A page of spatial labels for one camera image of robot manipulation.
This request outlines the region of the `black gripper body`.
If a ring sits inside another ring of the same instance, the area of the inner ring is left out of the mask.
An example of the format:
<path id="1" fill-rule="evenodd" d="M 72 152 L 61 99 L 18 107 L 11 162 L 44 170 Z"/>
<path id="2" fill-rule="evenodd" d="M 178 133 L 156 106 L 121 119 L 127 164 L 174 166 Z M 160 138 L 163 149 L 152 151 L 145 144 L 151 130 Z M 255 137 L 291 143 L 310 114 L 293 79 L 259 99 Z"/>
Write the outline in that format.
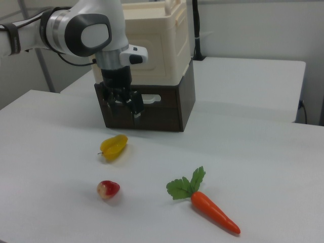
<path id="1" fill-rule="evenodd" d="M 130 94 L 132 82 L 130 66 L 114 70 L 101 69 L 101 74 L 103 77 L 103 87 L 106 92 L 124 96 Z"/>

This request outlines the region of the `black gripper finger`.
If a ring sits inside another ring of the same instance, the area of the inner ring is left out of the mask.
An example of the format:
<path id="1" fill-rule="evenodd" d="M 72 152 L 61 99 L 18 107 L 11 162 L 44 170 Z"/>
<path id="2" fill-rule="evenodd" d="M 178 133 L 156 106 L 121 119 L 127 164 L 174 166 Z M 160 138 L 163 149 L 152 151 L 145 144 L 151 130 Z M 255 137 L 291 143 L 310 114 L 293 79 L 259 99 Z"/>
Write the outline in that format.
<path id="1" fill-rule="evenodd" d="M 115 110 L 116 109 L 116 98 L 114 96 L 113 91 L 111 91 L 111 90 L 104 91 L 104 100 L 107 103 L 107 106 L 111 110 Z"/>
<path id="2" fill-rule="evenodd" d="M 131 91 L 126 101 L 126 106 L 131 111 L 133 118 L 138 118 L 144 111 L 142 95 L 138 91 Z"/>

